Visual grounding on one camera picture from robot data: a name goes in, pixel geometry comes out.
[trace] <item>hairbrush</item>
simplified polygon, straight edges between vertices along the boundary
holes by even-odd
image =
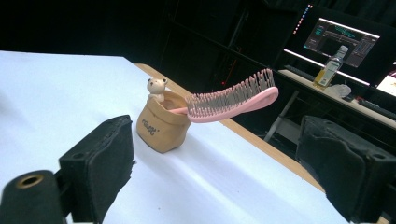
[[[278,95],[272,70],[267,68],[225,90],[188,95],[187,107],[169,111],[186,114],[195,123],[219,121],[264,108]]]

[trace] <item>paper bag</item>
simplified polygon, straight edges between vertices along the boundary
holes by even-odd
[[[161,153],[181,146],[191,125],[187,115],[168,111],[186,107],[184,98],[171,91],[165,91],[163,95],[164,101],[161,103],[148,98],[136,123],[137,133],[143,141]]]

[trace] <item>white object on desk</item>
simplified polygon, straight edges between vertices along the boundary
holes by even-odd
[[[327,94],[331,95],[333,98],[344,98],[348,96],[352,90],[344,84],[335,84],[330,87],[327,87],[324,90]]]
[[[0,51],[0,188],[58,159],[101,122],[147,100],[121,57]],[[105,223],[347,223],[325,194],[219,122],[192,124],[166,154],[136,134],[137,164]]]

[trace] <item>white bear figure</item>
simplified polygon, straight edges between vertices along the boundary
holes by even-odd
[[[163,92],[165,91],[165,86],[168,83],[166,78],[158,79],[158,78],[150,78],[148,80],[148,98],[154,98],[158,102],[163,102]]]

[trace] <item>computer monitor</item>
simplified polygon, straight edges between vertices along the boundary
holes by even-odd
[[[349,50],[338,74],[376,88],[396,58],[395,42],[393,27],[308,5],[284,51],[320,68],[340,46],[347,46]]]
[[[377,89],[396,97],[396,61],[393,63],[391,71],[379,83]]]

